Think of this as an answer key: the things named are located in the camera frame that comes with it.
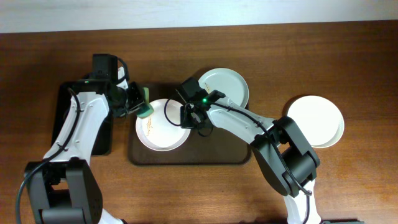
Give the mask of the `green and yellow sponge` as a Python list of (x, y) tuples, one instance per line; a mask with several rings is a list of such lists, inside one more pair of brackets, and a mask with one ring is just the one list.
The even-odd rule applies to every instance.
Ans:
[(136, 116), (142, 119), (150, 116), (154, 112), (154, 109), (149, 102), (149, 89), (147, 87), (144, 87), (143, 91), (144, 91), (144, 104), (141, 105), (139, 109), (136, 111)]

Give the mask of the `white plate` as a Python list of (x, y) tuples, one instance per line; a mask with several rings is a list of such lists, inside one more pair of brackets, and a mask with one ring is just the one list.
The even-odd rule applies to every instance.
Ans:
[(190, 130), (174, 126), (168, 119), (177, 124), (180, 122), (181, 103), (175, 100), (158, 99), (150, 102), (154, 112), (146, 118), (137, 118), (135, 129), (137, 137), (145, 147), (159, 152), (171, 151), (181, 146), (189, 137)]
[(321, 96), (298, 97), (288, 107), (286, 115), (297, 123), (314, 148), (335, 145), (345, 130), (341, 111), (333, 102)]

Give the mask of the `pale blue plate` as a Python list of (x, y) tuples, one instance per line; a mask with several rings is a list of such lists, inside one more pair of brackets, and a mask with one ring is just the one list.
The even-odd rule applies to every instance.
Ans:
[(234, 103), (245, 108), (249, 101), (249, 88), (245, 79), (234, 70), (214, 68), (203, 74), (199, 80), (201, 88), (208, 93), (218, 90), (229, 97)]

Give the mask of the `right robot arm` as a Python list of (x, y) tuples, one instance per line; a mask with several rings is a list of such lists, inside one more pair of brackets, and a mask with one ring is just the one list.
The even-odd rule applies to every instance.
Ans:
[(220, 128), (249, 144), (264, 178), (284, 198), (288, 223), (321, 223), (313, 193), (320, 159), (292, 118), (255, 114), (218, 90), (207, 93), (194, 78), (176, 92), (183, 100), (181, 128)]

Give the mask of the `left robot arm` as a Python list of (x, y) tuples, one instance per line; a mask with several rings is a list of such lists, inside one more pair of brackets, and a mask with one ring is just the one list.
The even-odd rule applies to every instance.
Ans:
[(50, 150), (25, 168), (16, 199), (21, 222), (24, 189), (36, 223), (123, 223), (103, 207), (103, 196), (90, 169), (98, 132), (108, 116), (153, 113), (149, 91), (130, 81), (126, 63), (111, 54), (94, 54), (93, 70), (68, 88), (67, 118)]

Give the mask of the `dark brown serving tray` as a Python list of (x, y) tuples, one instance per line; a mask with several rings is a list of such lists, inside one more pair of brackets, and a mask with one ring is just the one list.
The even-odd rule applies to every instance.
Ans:
[[(182, 104), (176, 96), (176, 83), (147, 83), (149, 102), (158, 99), (175, 100)], [(129, 160), (139, 166), (155, 165), (210, 165), (210, 164), (244, 164), (250, 159), (251, 150), (242, 140), (230, 132), (220, 129), (202, 129), (197, 132), (190, 129), (188, 139), (178, 148), (159, 152), (153, 151), (140, 142), (136, 134), (137, 117), (131, 119)]]

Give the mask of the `black rectangular sponge tray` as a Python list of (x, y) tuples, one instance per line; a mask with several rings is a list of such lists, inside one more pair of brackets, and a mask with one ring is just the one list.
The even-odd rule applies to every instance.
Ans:
[[(53, 125), (51, 144), (55, 142), (56, 138), (58, 137), (62, 129), (64, 122), (66, 121), (67, 114), (70, 109), (70, 99), (72, 97), (68, 91), (68, 88), (71, 88), (73, 84), (74, 82), (64, 82), (60, 85), (58, 89), (57, 107), (55, 113), (55, 121)], [(112, 140), (113, 140), (113, 117), (112, 114), (109, 113), (100, 126), (91, 155), (106, 156), (110, 154), (112, 148)]]

